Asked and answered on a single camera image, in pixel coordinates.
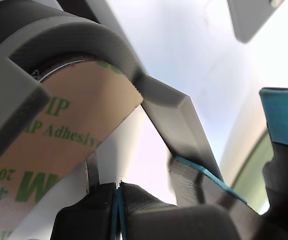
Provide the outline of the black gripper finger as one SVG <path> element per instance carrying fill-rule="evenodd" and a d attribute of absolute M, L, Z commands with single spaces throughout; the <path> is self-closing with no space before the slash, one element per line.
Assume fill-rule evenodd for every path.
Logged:
<path fill-rule="evenodd" d="M 86 160 L 87 194 L 56 215 L 52 240 L 108 240 L 111 238 L 116 184 L 100 184 L 97 156 Z"/>

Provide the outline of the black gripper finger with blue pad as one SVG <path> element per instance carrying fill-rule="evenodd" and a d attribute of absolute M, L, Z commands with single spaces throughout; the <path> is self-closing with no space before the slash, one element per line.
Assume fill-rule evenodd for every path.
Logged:
<path fill-rule="evenodd" d="M 273 148 L 262 170 L 268 211 L 258 214 L 205 165 L 177 156 L 169 166 L 176 205 L 120 184 L 125 240 L 288 240 L 288 88 L 265 87 L 259 95 Z"/>

